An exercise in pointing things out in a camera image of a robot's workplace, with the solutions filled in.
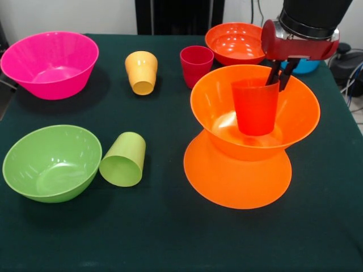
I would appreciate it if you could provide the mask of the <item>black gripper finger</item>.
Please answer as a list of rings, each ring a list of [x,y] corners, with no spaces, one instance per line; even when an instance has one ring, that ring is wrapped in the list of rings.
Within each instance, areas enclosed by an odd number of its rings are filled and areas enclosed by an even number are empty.
[[[272,61],[272,67],[271,67],[269,76],[267,78],[266,84],[265,84],[266,86],[269,86],[269,85],[272,85],[272,84],[275,84],[278,82],[280,67],[281,67],[281,61],[279,61],[279,60]]]
[[[280,74],[280,86],[279,91],[283,91],[290,79],[293,70],[298,66],[300,62],[300,58],[289,58],[287,60],[286,67],[284,68],[283,72]]]

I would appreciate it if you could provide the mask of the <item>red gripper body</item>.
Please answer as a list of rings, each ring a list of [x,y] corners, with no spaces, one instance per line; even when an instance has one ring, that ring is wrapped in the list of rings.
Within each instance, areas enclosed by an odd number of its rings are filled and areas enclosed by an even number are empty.
[[[339,40],[338,29],[335,29],[328,39],[314,40],[286,31],[275,19],[267,20],[263,25],[261,48],[269,60],[286,61],[289,58],[326,60],[336,52]]]

